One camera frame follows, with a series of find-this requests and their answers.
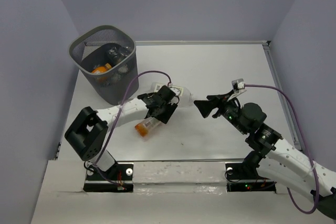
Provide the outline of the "green-label clear bottle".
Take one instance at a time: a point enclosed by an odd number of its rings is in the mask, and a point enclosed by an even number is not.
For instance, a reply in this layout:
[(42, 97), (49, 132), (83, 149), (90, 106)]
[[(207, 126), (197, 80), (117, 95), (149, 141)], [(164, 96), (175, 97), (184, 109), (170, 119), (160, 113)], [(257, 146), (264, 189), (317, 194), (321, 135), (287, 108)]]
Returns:
[(105, 52), (105, 55), (109, 61), (109, 64), (115, 66), (122, 61), (122, 56), (118, 52), (118, 48), (111, 47)]

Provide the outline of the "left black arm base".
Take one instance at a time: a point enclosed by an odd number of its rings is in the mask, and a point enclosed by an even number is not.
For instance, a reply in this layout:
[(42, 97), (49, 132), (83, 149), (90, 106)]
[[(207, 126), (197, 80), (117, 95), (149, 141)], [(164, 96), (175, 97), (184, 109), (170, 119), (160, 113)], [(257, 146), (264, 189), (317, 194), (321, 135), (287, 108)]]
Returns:
[(132, 193), (133, 163), (117, 163), (106, 172), (98, 172), (98, 168), (89, 162), (84, 163), (86, 169), (83, 190), (87, 193)]

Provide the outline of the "clear jar silver lid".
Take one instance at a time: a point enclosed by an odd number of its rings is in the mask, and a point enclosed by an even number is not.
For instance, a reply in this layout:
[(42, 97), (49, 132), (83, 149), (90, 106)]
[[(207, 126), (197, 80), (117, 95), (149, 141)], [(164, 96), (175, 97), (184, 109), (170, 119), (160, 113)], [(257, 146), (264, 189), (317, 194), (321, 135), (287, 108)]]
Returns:
[(130, 48), (130, 47), (120, 46), (119, 49), (118, 49), (118, 53), (123, 57), (128, 57), (129, 55), (131, 55), (132, 50), (133, 49)]

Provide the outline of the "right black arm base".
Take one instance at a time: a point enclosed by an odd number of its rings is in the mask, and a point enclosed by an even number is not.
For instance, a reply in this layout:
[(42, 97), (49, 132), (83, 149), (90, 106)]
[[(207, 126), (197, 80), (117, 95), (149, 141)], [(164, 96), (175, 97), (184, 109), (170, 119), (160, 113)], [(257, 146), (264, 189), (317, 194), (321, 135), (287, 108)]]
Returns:
[(228, 193), (244, 192), (276, 192), (276, 182), (268, 178), (260, 177), (251, 172), (245, 172), (241, 163), (226, 163), (224, 176), (227, 181)]

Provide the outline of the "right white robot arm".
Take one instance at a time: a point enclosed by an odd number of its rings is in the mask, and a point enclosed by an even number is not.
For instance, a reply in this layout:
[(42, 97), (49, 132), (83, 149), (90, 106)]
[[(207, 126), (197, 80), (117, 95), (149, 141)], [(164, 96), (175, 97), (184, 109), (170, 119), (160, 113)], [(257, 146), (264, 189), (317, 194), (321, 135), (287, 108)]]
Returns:
[(248, 178), (266, 177), (296, 191), (314, 203), (313, 208), (335, 219), (335, 172), (311, 161), (293, 147), (280, 133), (264, 123), (266, 114), (255, 103), (240, 105), (238, 93), (209, 95), (194, 104), (202, 117), (213, 110), (213, 118), (224, 117), (252, 149), (244, 161), (234, 167), (234, 174)]

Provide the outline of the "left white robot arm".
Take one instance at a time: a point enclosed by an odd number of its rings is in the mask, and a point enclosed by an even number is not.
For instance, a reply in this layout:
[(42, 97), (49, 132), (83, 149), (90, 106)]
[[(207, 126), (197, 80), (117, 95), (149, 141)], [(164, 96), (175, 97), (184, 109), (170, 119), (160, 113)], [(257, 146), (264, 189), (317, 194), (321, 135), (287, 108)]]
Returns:
[(113, 131), (141, 119), (166, 124), (177, 109), (179, 95), (166, 85), (157, 92), (144, 93), (124, 104), (94, 110), (87, 106), (65, 132), (65, 139), (84, 162), (90, 162), (105, 180), (113, 178), (118, 162), (107, 150)]

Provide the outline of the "red-label Nongfu water bottle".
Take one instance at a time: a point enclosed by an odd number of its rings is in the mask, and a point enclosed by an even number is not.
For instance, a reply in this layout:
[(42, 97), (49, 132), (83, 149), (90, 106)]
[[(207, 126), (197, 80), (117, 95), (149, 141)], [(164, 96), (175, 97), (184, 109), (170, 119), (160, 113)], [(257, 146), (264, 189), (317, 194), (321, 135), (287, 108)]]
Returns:
[(122, 75), (119, 73), (114, 73), (109, 77), (103, 77), (100, 79), (100, 85), (102, 87), (109, 87), (116, 85), (119, 81), (122, 80)]

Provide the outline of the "orange juice bottle white cap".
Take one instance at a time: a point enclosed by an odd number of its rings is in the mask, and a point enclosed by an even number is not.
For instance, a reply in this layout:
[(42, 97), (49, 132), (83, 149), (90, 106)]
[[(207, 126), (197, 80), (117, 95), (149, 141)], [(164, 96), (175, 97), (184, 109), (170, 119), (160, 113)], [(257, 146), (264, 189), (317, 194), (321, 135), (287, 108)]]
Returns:
[(146, 118), (138, 123), (134, 128), (141, 137), (146, 137), (153, 129), (155, 129), (161, 122), (156, 118)]

